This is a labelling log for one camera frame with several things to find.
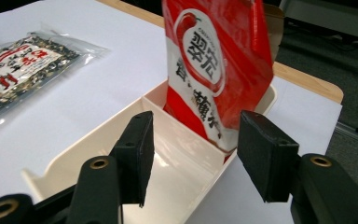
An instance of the snack package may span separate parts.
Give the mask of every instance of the snack package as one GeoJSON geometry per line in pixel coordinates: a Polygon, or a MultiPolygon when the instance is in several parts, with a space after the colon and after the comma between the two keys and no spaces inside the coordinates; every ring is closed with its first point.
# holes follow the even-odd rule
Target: snack package
{"type": "Polygon", "coordinates": [[[164,110],[221,150],[238,142],[273,78],[261,0],[163,0],[168,51],[164,110]]]}
{"type": "Polygon", "coordinates": [[[31,32],[0,46],[0,120],[69,67],[85,65],[106,51],[69,35],[47,31],[31,32]]]}

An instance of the white tabletop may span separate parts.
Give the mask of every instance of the white tabletop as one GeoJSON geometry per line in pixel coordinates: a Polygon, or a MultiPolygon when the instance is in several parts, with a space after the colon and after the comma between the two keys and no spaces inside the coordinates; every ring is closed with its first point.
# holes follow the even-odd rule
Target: white tabletop
{"type": "MultiPolygon", "coordinates": [[[[47,26],[110,51],[53,80],[5,116],[0,124],[0,196],[32,195],[21,178],[23,168],[42,175],[60,152],[167,78],[164,30],[94,0],[45,0],[2,13],[0,46],[47,26]]],[[[278,100],[267,117],[300,144],[301,155],[324,154],[341,105],[278,77],[273,86],[278,100]]],[[[236,158],[188,222],[238,223],[250,218],[246,223],[257,223],[248,213],[260,223],[276,220],[267,218],[275,215],[291,220],[289,203],[262,204],[260,198],[261,205],[253,206],[242,201],[258,200],[256,193],[241,195],[249,186],[236,158]],[[267,219],[257,219],[253,210],[267,219]]]]}

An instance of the tray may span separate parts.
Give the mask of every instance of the tray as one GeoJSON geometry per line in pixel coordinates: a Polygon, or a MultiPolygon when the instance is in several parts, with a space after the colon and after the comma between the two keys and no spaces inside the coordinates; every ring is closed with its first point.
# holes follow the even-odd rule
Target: tray
{"type": "MultiPolygon", "coordinates": [[[[233,157],[224,162],[227,153],[162,110],[167,87],[164,81],[68,147],[51,161],[43,176],[24,169],[22,177],[36,199],[42,201],[74,185],[86,160],[107,155],[132,116],[151,110],[156,153],[145,206],[124,204],[124,220],[126,223],[185,223],[233,157]]],[[[270,86],[256,111],[267,113],[275,100],[276,91],[270,86]]]]}

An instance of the red bag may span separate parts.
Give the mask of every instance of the red bag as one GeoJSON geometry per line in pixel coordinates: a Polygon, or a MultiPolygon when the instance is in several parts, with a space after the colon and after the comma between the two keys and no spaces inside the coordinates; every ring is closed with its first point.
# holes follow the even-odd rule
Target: red bag
{"type": "Polygon", "coordinates": [[[261,0],[163,0],[169,114],[225,152],[273,78],[261,0]]]}

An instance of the wooden table edge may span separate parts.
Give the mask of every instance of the wooden table edge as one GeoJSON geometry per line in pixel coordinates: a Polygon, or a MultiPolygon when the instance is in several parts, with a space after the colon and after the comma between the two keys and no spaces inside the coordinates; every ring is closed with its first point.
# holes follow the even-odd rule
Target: wooden table edge
{"type": "MultiPolygon", "coordinates": [[[[164,19],[152,12],[135,7],[131,4],[120,0],[97,0],[110,7],[126,12],[134,17],[144,21],[151,22],[159,27],[164,28],[164,19]]],[[[338,104],[341,104],[344,97],[343,91],[333,83],[324,81],[317,77],[310,76],[304,72],[298,71],[282,63],[275,62],[273,65],[274,74],[287,81],[290,81],[306,90],[320,94],[338,104]]]]}

